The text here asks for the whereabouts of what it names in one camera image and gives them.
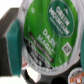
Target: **green logo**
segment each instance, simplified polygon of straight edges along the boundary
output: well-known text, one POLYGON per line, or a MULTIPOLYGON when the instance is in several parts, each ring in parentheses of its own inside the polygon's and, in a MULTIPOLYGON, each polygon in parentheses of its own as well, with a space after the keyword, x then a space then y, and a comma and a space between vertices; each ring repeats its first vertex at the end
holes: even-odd
POLYGON ((63 0, 51 1, 48 21, 53 32, 61 37, 70 37, 74 32, 74 18, 70 7, 63 0))

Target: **k-cup pod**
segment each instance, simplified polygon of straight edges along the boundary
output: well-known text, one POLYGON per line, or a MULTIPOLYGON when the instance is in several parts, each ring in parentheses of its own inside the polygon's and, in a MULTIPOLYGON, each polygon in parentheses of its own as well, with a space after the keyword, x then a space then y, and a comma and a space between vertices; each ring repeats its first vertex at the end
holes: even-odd
POLYGON ((59 75, 79 61, 82 0, 24 0, 18 19, 28 53, 25 58, 34 70, 59 75))

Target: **white surface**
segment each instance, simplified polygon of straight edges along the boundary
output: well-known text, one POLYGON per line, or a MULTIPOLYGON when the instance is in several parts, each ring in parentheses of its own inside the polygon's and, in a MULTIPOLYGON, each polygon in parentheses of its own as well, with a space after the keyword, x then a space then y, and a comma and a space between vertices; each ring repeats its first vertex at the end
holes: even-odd
MULTIPOLYGON (((0 19, 11 7, 20 7, 22 0, 0 0, 0 19)), ((23 77, 0 77, 0 84, 27 84, 23 77)))
POLYGON ((11 7, 20 7, 23 0, 0 0, 0 19, 11 7))
POLYGON ((41 79, 41 74, 33 70, 31 67, 27 68, 30 78, 37 83, 41 79))

